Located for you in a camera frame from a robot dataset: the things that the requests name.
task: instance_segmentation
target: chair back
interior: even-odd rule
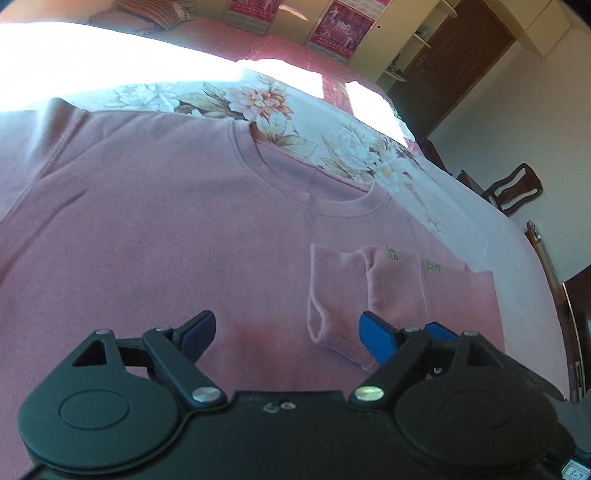
[[[525,170],[525,173],[514,185],[501,190],[501,192],[498,194],[495,193],[498,189],[505,185],[509,185],[513,180],[515,180],[516,176],[519,175],[521,170]],[[481,197],[483,197],[485,200],[488,200],[493,205],[496,205],[496,207],[505,215],[510,216],[526,203],[531,202],[542,195],[543,191],[544,189],[542,188],[542,182],[540,182],[540,179],[535,174],[534,170],[527,163],[522,163],[511,173],[511,175],[494,182],[490,188],[481,194]],[[520,198],[513,205],[504,208],[505,205],[513,202],[521,195],[529,192],[532,193]]]

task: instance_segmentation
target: wooden door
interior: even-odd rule
[[[417,139],[426,138],[514,39],[480,0],[462,0],[388,95]]]

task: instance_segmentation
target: blue gripper pad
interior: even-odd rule
[[[437,322],[423,328],[433,340],[457,340],[459,337]],[[359,317],[359,339],[379,365],[383,365],[405,340],[403,331],[394,328],[372,312]]]
[[[216,336],[216,317],[212,312],[201,312],[173,333],[173,342],[191,363],[201,358]]]

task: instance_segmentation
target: wall shelf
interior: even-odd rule
[[[384,72],[386,75],[390,75],[394,80],[398,80],[399,82],[406,82],[406,79],[402,78],[398,73],[389,72],[386,70]]]
[[[443,7],[443,9],[447,12],[448,16],[452,18],[457,18],[457,12],[449,2],[447,2],[446,0],[439,0],[439,5]]]
[[[417,40],[419,40],[423,45],[425,45],[427,48],[431,48],[431,45],[429,45],[425,39],[423,39],[423,37],[421,37],[421,35],[418,35],[416,33],[413,33],[413,37],[416,38]]]

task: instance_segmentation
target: ribbed neckline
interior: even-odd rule
[[[313,197],[311,194],[297,189],[273,173],[273,171],[268,167],[261,157],[258,148],[256,147],[256,142],[251,135],[250,122],[234,121],[232,124],[232,140],[234,141],[238,150],[240,159],[248,168],[248,170],[253,172],[260,181],[264,182],[273,190],[283,193],[291,200],[295,201],[297,204],[308,210],[313,210],[324,215],[338,217],[364,216],[375,211],[388,199],[388,192],[386,192],[375,182],[372,184],[369,191],[367,191],[362,185],[358,185],[356,183],[352,183],[330,175],[315,166],[312,167],[316,168],[318,172],[322,173],[322,175],[325,175],[330,179],[342,181],[347,185],[351,185],[359,189],[360,192],[363,192],[363,195],[356,199],[346,200],[343,202]],[[289,155],[284,155],[286,157],[292,158],[294,161],[300,161],[296,158],[290,157]]]

